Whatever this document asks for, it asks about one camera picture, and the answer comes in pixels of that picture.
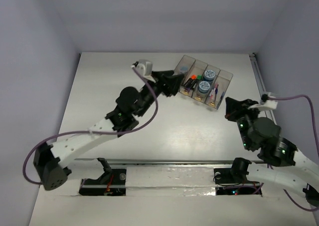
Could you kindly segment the clear jar blue clips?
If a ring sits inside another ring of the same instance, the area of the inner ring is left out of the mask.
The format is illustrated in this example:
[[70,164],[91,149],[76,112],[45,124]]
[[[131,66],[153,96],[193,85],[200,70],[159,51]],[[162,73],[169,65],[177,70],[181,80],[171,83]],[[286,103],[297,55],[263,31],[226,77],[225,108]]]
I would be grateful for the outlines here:
[[180,74],[187,74],[189,72],[190,66],[189,65],[183,65],[178,70]]

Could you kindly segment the purple cap highlighter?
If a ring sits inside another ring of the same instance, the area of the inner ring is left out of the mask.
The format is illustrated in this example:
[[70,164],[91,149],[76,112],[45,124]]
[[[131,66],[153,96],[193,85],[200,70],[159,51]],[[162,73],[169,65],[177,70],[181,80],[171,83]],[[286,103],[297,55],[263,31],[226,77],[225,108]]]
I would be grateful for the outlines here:
[[190,89],[191,89],[191,87],[193,86],[193,84],[195,83],[195,78],[193,79],[193,78],[189,78],[187,81],[186,81],[186,83],[183,85],[184,86],[184,90],[186,91],[186,92],[188,92]]

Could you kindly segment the clear blue pen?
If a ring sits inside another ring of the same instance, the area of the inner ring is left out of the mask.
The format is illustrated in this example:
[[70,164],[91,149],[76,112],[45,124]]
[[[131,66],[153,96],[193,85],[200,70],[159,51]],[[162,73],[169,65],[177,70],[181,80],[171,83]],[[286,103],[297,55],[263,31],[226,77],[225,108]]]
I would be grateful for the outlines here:
[[216,96],[218,94],[218,87],[219,87],[219,84],[216,84],[216,86],[214,88],[214,91],[213,91],[213,99],[214,99],[214,101],[216,100]]

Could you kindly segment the orange cap highlighter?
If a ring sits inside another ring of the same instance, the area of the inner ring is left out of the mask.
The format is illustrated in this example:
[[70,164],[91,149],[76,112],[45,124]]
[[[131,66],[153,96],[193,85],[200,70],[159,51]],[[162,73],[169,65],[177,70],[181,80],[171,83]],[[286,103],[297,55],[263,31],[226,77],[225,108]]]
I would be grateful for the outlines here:
[[192,84],[192,82],[196,79],[196,75],[192,75],[186,83],[183,85],[185,88],[189,88],[189,86]]

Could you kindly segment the blue white tub front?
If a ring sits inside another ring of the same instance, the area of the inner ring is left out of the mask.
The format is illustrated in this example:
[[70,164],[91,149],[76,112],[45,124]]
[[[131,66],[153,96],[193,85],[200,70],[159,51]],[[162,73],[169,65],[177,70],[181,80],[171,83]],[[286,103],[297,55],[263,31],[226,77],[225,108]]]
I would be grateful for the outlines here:
[[209,92],[211,85],[207,81],[200,81],[197,87],[198,95],[206,95]]

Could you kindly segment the red pen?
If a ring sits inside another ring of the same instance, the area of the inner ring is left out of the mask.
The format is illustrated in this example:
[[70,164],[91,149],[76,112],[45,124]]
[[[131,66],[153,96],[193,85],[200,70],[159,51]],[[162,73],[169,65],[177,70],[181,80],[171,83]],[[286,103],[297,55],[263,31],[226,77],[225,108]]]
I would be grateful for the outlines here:
[[218,86],[219,86],[219,84],[216,84],[216,85],[214,86],[214,88],[212,89],[212,91],[211,91],[211,93],[210,93],[210,99],[211,99],[211,100],[214,100],[214,97],[215,97],[215,95],[216,95],[217,92],[218,92]]

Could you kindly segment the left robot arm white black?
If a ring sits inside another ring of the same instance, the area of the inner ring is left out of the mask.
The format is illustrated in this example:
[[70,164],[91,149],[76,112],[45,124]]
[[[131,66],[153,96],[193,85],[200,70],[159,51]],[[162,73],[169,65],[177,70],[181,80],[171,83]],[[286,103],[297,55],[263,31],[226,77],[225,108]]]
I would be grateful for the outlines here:
[[71,170],[68,165],[87,151],[125,134],[136,132],[152,122],[152,116],[139,126],[137,117],[142,117],[150,106],[158,103],[158,96],[175,96],[184,79],[183,74],[174,71],[153,71],[155,81],[144,79],[141,90],[134,87],[124,88],[116,99],[116,107],[102,120],[86,131],[63,133],[67,139],[49,144],[48,139],[36,145],[33,165],[40,177],[40,183],[47,191],[63,185]]

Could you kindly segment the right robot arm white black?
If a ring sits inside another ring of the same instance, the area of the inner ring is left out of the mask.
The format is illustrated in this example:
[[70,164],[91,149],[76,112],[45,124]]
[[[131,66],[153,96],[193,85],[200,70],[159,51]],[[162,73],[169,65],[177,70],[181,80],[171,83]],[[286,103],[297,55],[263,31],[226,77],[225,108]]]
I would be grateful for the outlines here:
[[260,112],[275,110],[279,101],[290,97],[263,94],[261,101],[238,101],[226,97],[225,118],[238,126],[245,150],[259,151],[258,158],[269,168],[259,167],[244,158],[235,158],[230,178],[235,182],[260,181],[281,187],[285,193],[293,192],[319,209],[319,166],[306,157],[295,144],[282,137],[281,127]]

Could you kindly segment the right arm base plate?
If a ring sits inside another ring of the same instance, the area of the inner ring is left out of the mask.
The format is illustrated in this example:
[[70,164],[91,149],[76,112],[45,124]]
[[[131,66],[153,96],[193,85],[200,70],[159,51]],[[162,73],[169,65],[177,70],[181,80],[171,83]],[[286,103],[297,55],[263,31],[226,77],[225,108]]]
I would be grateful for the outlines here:
[[214,182],[221,186],[243,185],[253,183],[243,176],[236,176],[231,168],[214,168]]

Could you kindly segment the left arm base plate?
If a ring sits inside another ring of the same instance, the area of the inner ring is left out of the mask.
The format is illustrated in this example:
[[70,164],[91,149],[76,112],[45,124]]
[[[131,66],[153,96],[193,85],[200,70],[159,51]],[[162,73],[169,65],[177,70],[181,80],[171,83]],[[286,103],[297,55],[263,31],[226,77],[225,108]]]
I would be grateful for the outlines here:
[[105,158],[97,158],[103,174],[97,179],[82,179],[79,187],[81,196],[125,196],[127,169],[112,169]]

